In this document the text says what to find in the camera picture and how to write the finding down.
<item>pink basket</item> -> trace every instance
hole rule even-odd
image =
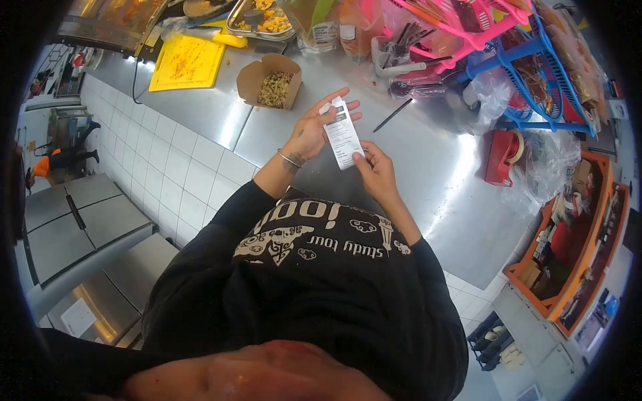
[[[404,0],[384,0],[390,1],[397,6],[405,8],[412,13],[412,9],[406,5]],[[471,54],[473,51],[481,51],[486,47],[486,43],[490,40],[500,36],[502,33],[508,31],[510,28],[513,28],[519,24],[528,24],[528,16],[531,14],[524,10],[521,10],[506,0],[466,0],[475,11],[477,16],[477,21],[482,27],[482,33],[469,33],[463,30],[462,24],[459,21],[457,12],[453,7],[450,0],[434,0],[434,3],[441,8],[446,14],[447,24],[440,22],[437,24],[437,28],[450,33],[451,35],[460,37],[464,40],[464,45],[456,51],[450,60],[444,60],[440,62],[435,67],[435,72],[441,74],[447,69],[455,68],[457,62],[467,55]],[[504,19],[499,22],[494,22],[492,20],[492,15],[490,13],[491,8],[496,8],[499,11],[508,13]],[[411,47],[410,49],[418,55],[422,55],[428,58],[437,58],[437,55],[430,53],[428,51],[419,49],[417,47]]]

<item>person in orange shirt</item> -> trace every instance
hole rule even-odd
[[[95,121],[89,123],[89,127],[83,132],[82,136],[78,139],[78,142],[71,148],[67,149],[56,149],[49,156],[44,156],[40,161],[38,161],[30,173],[27,173],[26,187],[31,189],[35,183],[36,176],[47,178],[51,183],[50,172],[57,169],[65,169],[67,167],[74,166],[77,162],[85,160],[87,158],[93,157],[96,159],[97,163],[100,163],[100,158],[98,157],[98,150],[92,152],[82,152],[78,151],[84,145],[85,140],[89,134],[96,128],[100,128],[100,124]]]

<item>wrist tattoo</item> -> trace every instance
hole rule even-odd
[[[298,153],[290,153],[288,155],[288,159],[292,160],[294,163],[298,164],[299,166],[303,166],[303,163],[307,161],[304,157],[302,157]],[[287,172],[293,173],[293,174],[296,174],[296,172],[299,170],[299,167],[288,162],[287,160],[283,160],[283,168],[287,170]]]

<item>yellow cutting board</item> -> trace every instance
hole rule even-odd
[[[221,26],[223,31],[219,35],[228,34],[225,21],[217,21],[208,26]],[[176,35],[163,43],[160,49],[150,82],[150,92],[212,87],[224,52],[225,44]]]

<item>black pants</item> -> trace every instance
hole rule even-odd
[[[82,146],[85,144],[85,141],[87,140],[89,134],[95,128],[97,128],[97,126],[95,126],[94,123],[91,123],[72,148],[61,149],[60,153],[50,155],[49,170],[54,171],[57,169],[73,167],[77,162],[95,156],[96,151],[78,153],[80,148],[82,148]]]

